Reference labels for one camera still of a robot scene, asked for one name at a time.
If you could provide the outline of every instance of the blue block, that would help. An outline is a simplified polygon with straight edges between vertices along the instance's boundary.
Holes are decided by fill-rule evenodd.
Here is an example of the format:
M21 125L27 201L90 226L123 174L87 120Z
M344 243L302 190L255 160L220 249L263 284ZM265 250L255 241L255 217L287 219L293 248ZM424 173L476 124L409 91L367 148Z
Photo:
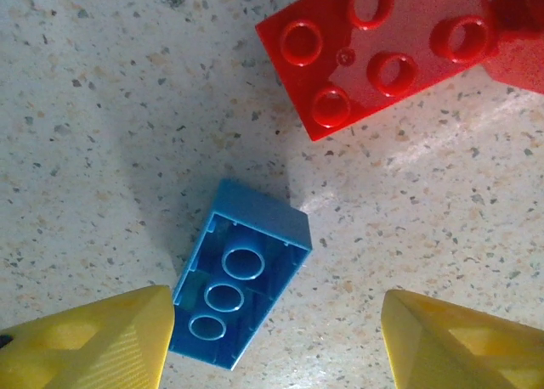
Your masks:
M173 292L170 351L233 369L311 250L305 213L223 180Z

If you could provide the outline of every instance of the granite countertop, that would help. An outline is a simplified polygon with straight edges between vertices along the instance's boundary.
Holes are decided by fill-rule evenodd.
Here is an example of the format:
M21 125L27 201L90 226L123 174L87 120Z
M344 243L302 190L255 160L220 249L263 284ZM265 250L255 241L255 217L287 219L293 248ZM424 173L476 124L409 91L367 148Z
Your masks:
M475 67L312 143L254 26L293 0L0 0L0 327L174 286L220 178L314 252L234 372L161 387L393 388L383 295L544 328L544 96Z

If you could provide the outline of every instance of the red block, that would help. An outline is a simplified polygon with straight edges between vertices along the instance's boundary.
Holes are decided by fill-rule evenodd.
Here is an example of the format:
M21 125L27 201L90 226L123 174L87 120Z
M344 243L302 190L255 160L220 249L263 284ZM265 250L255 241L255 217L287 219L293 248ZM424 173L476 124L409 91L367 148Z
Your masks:
M496 81L544 94L544 0L493 0L498 50L484 63Z
M481 62L489 0L299 0L257 25L318 140Z

